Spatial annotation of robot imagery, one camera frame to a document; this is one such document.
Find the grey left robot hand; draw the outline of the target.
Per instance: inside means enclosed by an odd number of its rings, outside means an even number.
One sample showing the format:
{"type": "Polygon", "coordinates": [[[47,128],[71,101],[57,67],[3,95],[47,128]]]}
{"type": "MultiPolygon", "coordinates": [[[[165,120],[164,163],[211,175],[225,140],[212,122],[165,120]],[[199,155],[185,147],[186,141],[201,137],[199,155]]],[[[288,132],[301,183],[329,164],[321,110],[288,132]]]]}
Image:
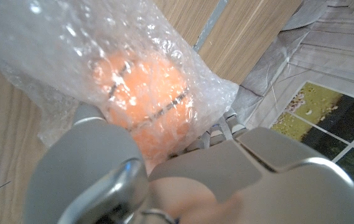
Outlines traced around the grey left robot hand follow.
{"type": "Polygon", "coordinates": [[[147,173],[136,143],[82,104],[43,156],[24,223],[354,223],[354,182],[270,129],[239,128],[147,173]]]}

